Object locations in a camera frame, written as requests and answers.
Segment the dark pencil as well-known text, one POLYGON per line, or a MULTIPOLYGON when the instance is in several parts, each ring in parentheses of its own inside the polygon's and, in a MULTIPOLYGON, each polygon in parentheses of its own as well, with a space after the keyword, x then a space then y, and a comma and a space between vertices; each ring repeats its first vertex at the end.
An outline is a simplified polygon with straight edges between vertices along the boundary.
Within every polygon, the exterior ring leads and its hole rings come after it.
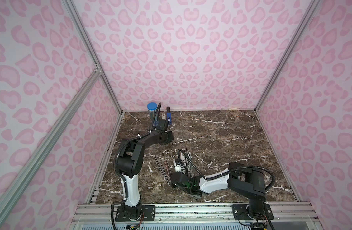
POLYGON ((170 182, 169 182, 169 179, 168 179, 168 176, 167 176, 167 172, 164 168, 164 165, 163 165, 163 162, 160 162, 160 167, 161 167, 161 172, 163 173, 163 176, 167 182, 167 185, 170 186, 170 182))
POLYGON ((163 178, 164 178, 165 180, 167 180, 167 177, 166 177, 164 168, 163 168, 163 166, 162 166, 162 163, 158 160, 157 157, 155 157, 155 160, 156 160, 156 163, 157 163, 157 165, 158 165, 158 167, 159 167, 159 169, 160 169, 160 172, 161 172, 163 178))

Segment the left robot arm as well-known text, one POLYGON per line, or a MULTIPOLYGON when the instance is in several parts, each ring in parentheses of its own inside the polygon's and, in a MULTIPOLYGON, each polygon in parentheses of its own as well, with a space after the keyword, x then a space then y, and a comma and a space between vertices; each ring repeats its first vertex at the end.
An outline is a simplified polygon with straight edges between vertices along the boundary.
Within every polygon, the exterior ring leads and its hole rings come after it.
POLYGON ((116 175, 121 179, 123 187, 122 210, 133 218, 141 214, 141 196, 138 184, 145 150, 154 145, 166 145, 174 140, 170 124, 167 119, 161 119, 157 125, 152 125, 147 133, 131 139, 122 139, 115 156, 113 167, 116 175))

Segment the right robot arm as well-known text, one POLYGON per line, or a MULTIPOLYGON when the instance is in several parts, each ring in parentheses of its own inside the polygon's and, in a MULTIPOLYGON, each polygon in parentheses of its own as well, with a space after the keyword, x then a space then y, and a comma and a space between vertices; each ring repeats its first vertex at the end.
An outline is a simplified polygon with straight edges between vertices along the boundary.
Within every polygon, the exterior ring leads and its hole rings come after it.
POLYGON ((258 218, 265 214, 266 192, 271 188, 271 185, 265 185, 264 173, 260 166, 230 163, 222 172, 205 177, 189 177, 183 172, 174 172, 171 184, 196 197, 230 189, 248 199, 247 214, 258 218))

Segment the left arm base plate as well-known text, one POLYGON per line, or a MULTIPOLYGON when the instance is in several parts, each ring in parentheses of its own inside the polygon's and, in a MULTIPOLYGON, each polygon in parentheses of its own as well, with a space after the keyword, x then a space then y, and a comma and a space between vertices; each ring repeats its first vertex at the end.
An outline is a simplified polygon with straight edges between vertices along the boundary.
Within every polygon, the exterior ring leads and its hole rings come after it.
POLYGON ((121 205, 115 214, 116 222, 154 221, 155 206, 137 205, 136 207, 130 207, 121 205))

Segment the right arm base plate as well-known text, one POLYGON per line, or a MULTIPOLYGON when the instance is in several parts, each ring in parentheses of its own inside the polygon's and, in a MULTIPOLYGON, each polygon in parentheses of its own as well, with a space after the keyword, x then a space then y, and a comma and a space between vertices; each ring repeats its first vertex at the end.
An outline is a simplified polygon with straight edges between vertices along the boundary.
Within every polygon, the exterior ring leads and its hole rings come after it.
POLYGON ((235 220, 246 220, 246 221, 261 221, 274 219, 273 211, 269 205, 266 205, 266 208, 261 207, 258 212, 253 212, 250 210, 248 204, 235 204, 232 205, 232 213, 235 220))

